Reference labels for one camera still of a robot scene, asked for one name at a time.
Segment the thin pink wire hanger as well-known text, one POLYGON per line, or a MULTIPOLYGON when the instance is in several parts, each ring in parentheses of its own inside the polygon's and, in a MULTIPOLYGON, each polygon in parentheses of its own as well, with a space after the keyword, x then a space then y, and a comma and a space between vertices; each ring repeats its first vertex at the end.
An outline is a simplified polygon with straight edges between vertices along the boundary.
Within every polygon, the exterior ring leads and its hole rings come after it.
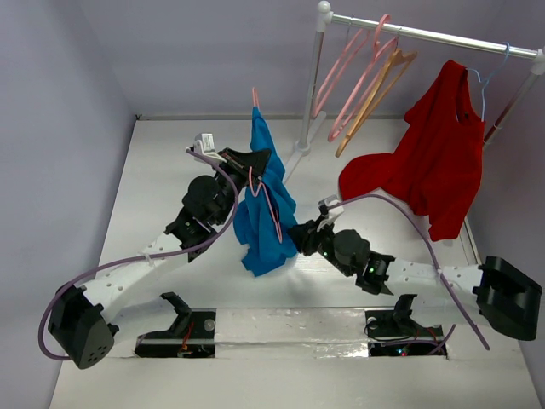
MULTIPOLYGON (((251 90, 251 93, 252 93, 253 107, 260 108, 259 94, 258 94, 257 88, 253 87, 252 90, 251 90)), ((269 213, 270 213, 270 216, 271 216, 271 219, 272 219, 272 223, 273 223, 273 226, 275 228, 275 232, 277 234, 278 242, 282 243, 283 242, 282 230, 281 230, 280 223, 278 221, 277 215, 275 214, 275 211, 274 211, 274 208, 273 208, 273 205, 272 205, 272 201, 270 200, 270 197, 269 197, 269 194, 268 194, 268 191, 267 191, 267 186, 262 181, 259 181, 259 184, 257 185, 257 189, 255 190, 254 186, 253 186, 253 182, 251 181, 250 182, 250 193, 252 194, 252 196, 256 198, 259 195, 260 192, 263 192, 264 197, 266 199, 266 202, 267 202, 267 205, 268 205, 268 208, 269 208, 269 213)))

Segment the blue t shirt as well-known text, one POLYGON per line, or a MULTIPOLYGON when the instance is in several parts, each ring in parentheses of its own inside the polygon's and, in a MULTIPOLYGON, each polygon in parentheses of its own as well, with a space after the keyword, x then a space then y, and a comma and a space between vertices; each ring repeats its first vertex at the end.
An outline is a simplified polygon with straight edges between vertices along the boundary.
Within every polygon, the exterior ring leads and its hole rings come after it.
POLYGON ((245 189, 244 200, 238 205, 233 228, 238 242, 247 245, 248 250, 242 264, 255 277, 262 276, 282 267, 288 259, 297 254, 297 249, 287 231, 297 224, 296 203, 283 184, 285 167, 277 154, 271 132, 259 108, 252 109, 250 150, 264 148, 272 150, 271 158, 261 181, 267 186, 275 214, 283 235, 279 243, 269 208, 263 192, 255 198, 250 187, 245 189))

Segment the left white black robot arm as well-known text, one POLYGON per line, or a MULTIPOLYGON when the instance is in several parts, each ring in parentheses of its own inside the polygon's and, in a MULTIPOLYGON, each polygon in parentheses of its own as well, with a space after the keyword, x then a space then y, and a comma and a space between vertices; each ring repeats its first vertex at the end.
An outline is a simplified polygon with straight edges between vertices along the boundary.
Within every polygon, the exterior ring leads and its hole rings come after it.
POLYGON ((214 175, 189 184, 176 218, 140 254, 108 262, 66 282, 55 293, 38 324, 38 346, 50 334, 61 346, 60 360, 88 369, 112 350, 119 331, 116 319, 152 283, 203 255, 232 225, 240 191, 261 181, 272 152, 241 153, 189 147, 187 153, 210 165, 214 175))

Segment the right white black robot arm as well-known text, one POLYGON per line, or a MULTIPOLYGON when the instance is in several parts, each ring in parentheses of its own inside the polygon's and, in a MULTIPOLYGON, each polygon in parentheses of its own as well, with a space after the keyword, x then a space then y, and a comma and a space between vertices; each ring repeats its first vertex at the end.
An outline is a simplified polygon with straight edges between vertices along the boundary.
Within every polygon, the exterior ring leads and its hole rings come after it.
POLYGON ((472 321, 516 340, 536 339, 542 287, 500 257, 435 268, 373 251, 355 230, 335 232, 321 220, 295 225, 288 235, 300 254, 318 253, 363 291, 396 297, 392 323, 400 333, 472 321))

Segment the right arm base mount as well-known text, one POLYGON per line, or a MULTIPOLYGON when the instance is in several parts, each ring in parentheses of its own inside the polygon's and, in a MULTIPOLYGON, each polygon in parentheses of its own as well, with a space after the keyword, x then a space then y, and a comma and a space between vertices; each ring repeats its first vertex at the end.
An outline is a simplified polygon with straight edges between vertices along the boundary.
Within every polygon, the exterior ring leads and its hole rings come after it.
POLYGON ((442 327, 425 327, 412 319, 416 295, 402 295, 391 309, 365 312, 364 334, 370 357, 443 356, 446 346, 442 327))

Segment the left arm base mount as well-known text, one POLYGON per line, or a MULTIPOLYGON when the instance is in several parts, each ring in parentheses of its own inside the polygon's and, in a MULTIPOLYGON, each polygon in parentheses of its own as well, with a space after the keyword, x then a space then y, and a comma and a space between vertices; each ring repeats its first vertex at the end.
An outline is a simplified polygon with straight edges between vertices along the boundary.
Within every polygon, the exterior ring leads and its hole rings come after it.
POLYGON ((214 358, 216 310, 194 310, 174 292, 166 292, 161 298, 176 313, 170 327, 152 331, 137 337, 135 355, 140 358, 214 358))

